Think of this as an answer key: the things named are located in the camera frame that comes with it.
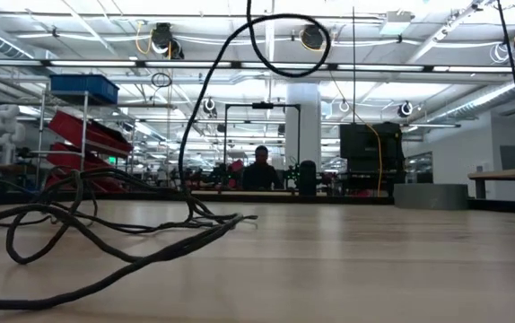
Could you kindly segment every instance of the pillar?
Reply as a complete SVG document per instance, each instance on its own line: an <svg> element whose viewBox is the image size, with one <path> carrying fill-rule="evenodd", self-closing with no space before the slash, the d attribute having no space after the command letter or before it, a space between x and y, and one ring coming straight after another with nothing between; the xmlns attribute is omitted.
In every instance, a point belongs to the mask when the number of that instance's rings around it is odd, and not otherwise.
<svg viewBox="0 0 515 323"><path fill-rule="evenodd" d="M321 165L321 98L317 83L288 83L285 95L286 104L301 104L301 133L298 137L298 112L294 108L285 109L285 165L292 165L293 158L298 162L313 161ZM298 160L298 143L300 158Z"/></svg>

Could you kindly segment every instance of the black speaker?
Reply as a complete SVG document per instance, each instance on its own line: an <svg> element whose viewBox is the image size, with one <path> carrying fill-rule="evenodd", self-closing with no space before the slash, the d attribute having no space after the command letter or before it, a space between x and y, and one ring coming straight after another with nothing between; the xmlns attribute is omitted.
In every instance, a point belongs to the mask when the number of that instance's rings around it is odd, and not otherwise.
<svg viewBox="0 0 515 323"><path fill-rule="evenodd" d="M302 161L300 164L300 177L298 189L300 196L315 196L317 192L318 180L316 178L317 169L315 162Z"/></svg>

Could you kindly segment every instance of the white ceiling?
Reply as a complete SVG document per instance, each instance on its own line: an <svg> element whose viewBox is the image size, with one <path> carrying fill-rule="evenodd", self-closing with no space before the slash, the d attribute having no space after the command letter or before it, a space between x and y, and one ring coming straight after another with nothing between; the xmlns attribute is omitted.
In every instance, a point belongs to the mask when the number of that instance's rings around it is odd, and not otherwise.
<svg viewBox="0 0 515 323"><path fill-rule="evenodd" d="M152 1L152 0L65 0L77 13L84 16L90 27L104 38L132 37L137 33L137 22L134 16L148 15L147 24L140 32L140 35L147 35L155 21L167 21L172 23L172 32L176 36L197 37L201 39L214 39L223 41L235 29L245 23L242 15L246 11L246 1L241 0L182 0L178 2ZM53 37L34 37L41 33L47 33L48 29L57 28L57 32L71 36L83 36L91 38L92 35L79 21L77 21L66 6L63 0L0 0L0 31L4 31L22 44L33 48L42 48L51 51L59 58L99 58L99 59L128 59L139 57L140 59L161 59L153 52L143 55L138 53L133 40L111 41L109 45L114 49L116 56L108 51L99 41L72 39L67 36L55 39ZM503 1L505 5L513 0ZM335 34L339 34L336 41L351 41L353 39L353 25L350 23L352 8L355 8L356 16L360 23L356 23L356 41L378 41L384 39L395 39L395 37L382 36L379 33L378 24L366 23L363 17L381 17L386 11L411 12L415 17L411 25L403 33L404 39L423 42L440 28L447 21L450 14L466 8L470 0L381 0L381 1L345 1L345 0L255 0L253 1L252 13L271 13L272 3L275 4L275 13L303 13L322 18L320 21ZM169 19L168 15L187 14L196 15L198 18ZM211 18L211 15L222 15L221 19ZM235 15L239 18L225 18L228 15ZM515 31L515 9L505 11L505 18L509 24L510 32ZM500 25L498 11L487 6L482 12L473 14L465 22L450 32L441 44L483 44L487 42L500 41L502 39L502 27ZM303 22L300 21L276 21L273 26L277 41L274 44L274 61L277 62L316 62L320 53L308 51L299 41L287 40L292 33L299 33ZM266 25L256 27L256 34L259 38L266 35ZM244 32L239 39L248 39L248 33ZM147 42L139 42L141 48L147 48ZM181 40L184 54L188 60L212 61L215 59L219 45L199 44ZM266 44L259 44L263 53L266 53ZM418 49L418 44L391 43L386 45L375 45L358 47L355 55L358 63L377 64L404 64ZM493 63L489 56L492 46L478 48L432 48L425 55L417 60L417 64L426 65L491 65ZM354 51L351 46L333 47L328 62L346 63L353 62ZM251 46L230 46L223 58L224 60L257 60ZM103 73L110 77L135 76L130 70L122 69L64 69L65 72L76 71L78 73ZM144 80L148 80L149 73L159 72L156 70L141 70L138 73ZM9 78L8 74L25 73L13 69L0 69L0 76ZM205 76L205 70L177 69L173 71L176 79L189 78L196 80L199 74ZM239 74L251 74L259 76L260 79L250 79L236 84L211 83L207 89L206 96L212 97L216 102L218 118L223 117L223 105L225 102L252 102L267 98L269 93L266 87L267 74L260 72L218 70L214 79L225 79ZM339 80L338 85L348 100L358 99L359 106L356 112L365 119L398 120L396 106L382 110L388 103L399 103L409 100L414 105L421 105L424 109L433 111L441 109L458 98L473 92L487 84L494 84L509 80L507 75L457 75L438 76L424 74L368 74L357 75L358 81L353 82L350 73L335 73ZM333 104L332 114L327 121L339 121L344 118L351 119L350 113L340 111L338 105L341 101L339 92L330 81L329 75L317 73L310 81L319 82L319 92L323 101ZM41 92L44 83L20 82L12 79L27 89ZM171 98L168 92L160 90L157 92L157 101L168 101L176 104L178 110L170 113L172 118L189 118L191 104L187 100L195 102L200 92L201 85L195 82L175 83L181 88L181 92L174 91ZM285 97L286 80L275 76L272 85L272 99L280 101ZM138 87L130 82L120 83L119 100L137 101L143 98ZM146 98L153 96L155 89L145 82L144 94ZM139 118L166 118L168 111L161 108L140 108L131 109L130 114ZM233 109L230 111L230 118L243 119L284 119L281 110L275 110L271 114L251 109ZM181 136L179 124L152 123L150 126L164 136L168 133L171 138ZM263 125L242 125L236 129L229 130L232 135L277 135L277 126L270 125L265 131ZM214 127L203 126L207 136L215 135ZM324 127L325 136L335 136L334 127ZM195 140L204 139L199 134L193 134Z"/></svg>

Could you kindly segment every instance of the ceiling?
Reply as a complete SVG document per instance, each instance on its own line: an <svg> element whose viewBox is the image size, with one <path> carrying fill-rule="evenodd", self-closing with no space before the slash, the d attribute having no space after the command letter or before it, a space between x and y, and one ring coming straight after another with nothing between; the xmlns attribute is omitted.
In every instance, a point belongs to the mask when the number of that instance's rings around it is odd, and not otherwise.
<svg viewBox="0 0 515 323"><path fill-rule="evenodd" d="M156 22L171 22L172 33L179 39L186 60L213 61L223 41L237 28L245 23L245 1L234 0L182 0L171 2L154 2L151 0L0 0L0 32L13 44L27 48L35 53L35 58L45 58L51 53L52 58L60 59L149 59L160 60L161 56L153 51L143 54L148 48L147 36ZM495 63L491 57L495 44L502 41L502 27L499 13L493 8L491 0L387 0L387 1L342 1L342 0L255 0L252 2L253 14L303 13L315 16L326 26L334 37L334 46L328 57L329 63L351 64L407 64L426 40L443 27L452 14L459 13L472 3L483 5L483 11L471 14L439 43L425 51L414 64L419 65L502 65ZM515 0L503 0L503 5L515 5ZM352 23L353 8L355 24ZM403 31L403 42L397 43L396 36L380 35L380 25L386 12L410 12L414 19ZM515 31L515 7L505 11L509 30ZM138 33L138 22L143 21ZM298 35L304 23L296 20L275 21L256 26L257 40L262 53L273 62L307 62L315 63L320 58L317 51L307 50L299 40L292 41L292 35ZM52 36L56 30L57 37ZM355 39L355 53L352 41ZM223 60L256 61L256 55L248 44L248 33L242 32L238 43L230 46ZM148 134L140 134L147 145L142 150L164 150L156 144L152 134L168 137L177 142L183 135L183 124L167 123L155 119L186 119L192 112L193 105L201 90L207 70L174 69L175 80L172 91L157 89L150 84L150 75L161 72L160 69L123 69L123 68L63 68L55 72L105 74L116 79L120 87L121 102L154 103L151 98L155 93L155 102L171 103L175 109L132 108L122 110L135 118L153 121L143 122L148 127ZM500 84L510 80L506 74L392 74L359 73L353 82L353 74L335 72L337 85L344 96L351 102L356 98L356 112L371 122L395 121L397 106L408 100L421 108L419 113L442 109L454 100L486 85ZM18 100L30 97L32 92L42 93L45 78L31 70L21 68L0 68L0 100ZM223 118L224 104L251 103L271 100L284 102L285 85L288 80L278 75L261 71L217 70L210 83L206 97L215 102L218 118ZM327 72L318 72L304 82L319 83L319 93L326 108L324 121L349 121L350 111L339 108L342 99L336 84ZM105 118L104 111L96 109L94 117ZM244 120L284 120L284 112L274 109L271 112L252 109L233 109L230 119ZM190 136L192 144L188 145L190 155L198 155L214 160L220 153L223 142L217 137L216 125L199 124ZM421 130L412 135L419 136ZM278 136L277 125L237 125L228 129L232 137ZM322 138L337 138L335 126L322 126ZM236 144L233 150L250 152L254 143L266 143L272 151L283 154L283 144L277 141L232 138ZM171 145L170 150L177 149ZM338 154L335 145L322 147L324 159Z"/></svg>

